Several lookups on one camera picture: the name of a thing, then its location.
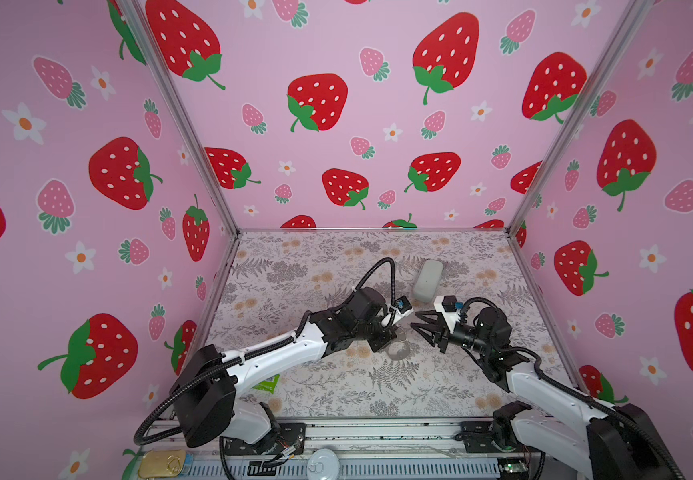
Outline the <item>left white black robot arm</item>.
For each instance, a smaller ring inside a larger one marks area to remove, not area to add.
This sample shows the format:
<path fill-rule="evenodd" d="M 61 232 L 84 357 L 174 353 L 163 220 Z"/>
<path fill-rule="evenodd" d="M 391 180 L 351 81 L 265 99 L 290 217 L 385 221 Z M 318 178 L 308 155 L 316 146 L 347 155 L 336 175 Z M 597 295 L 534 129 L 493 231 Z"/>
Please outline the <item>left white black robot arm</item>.
<path fill-rule="evenodd" d="M 182 435 L 190 448 L 232 439 L 264 455 L 286 449 L 280 423 L 266 403 L 240 398 L 264 380 L 302 364 L 320 361 L 366 342 L 379 351 L 397 337 L 398 323 L 412 311 L 410 301 L 390 288 L 391 297 L 367 284 L 364 275 L 337 306 L 306 311 L 295 330 L 271 340 L 220 352 L 200 348 L 182 370 L 170 395 L 140 424 L 134 444 L 146 446 Z"/>

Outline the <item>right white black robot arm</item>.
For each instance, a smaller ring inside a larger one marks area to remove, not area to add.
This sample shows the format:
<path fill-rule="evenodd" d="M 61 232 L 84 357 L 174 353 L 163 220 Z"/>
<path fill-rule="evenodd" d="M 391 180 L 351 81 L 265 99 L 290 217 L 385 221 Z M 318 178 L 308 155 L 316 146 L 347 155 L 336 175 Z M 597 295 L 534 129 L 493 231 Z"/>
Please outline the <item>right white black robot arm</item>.
<path fill-rule="evenodd" d="M 654 423 L 634 404 L 616 405 L 562 384 L 541 356 L 511 343 L 512 325 L 494 302 L 440 296 L 412 328 L 440 352 L 463 350 L 484 376 L 516 401 L 493 415 L 498 448 L 524 445 L 586 479 L 682 479 Z"/>

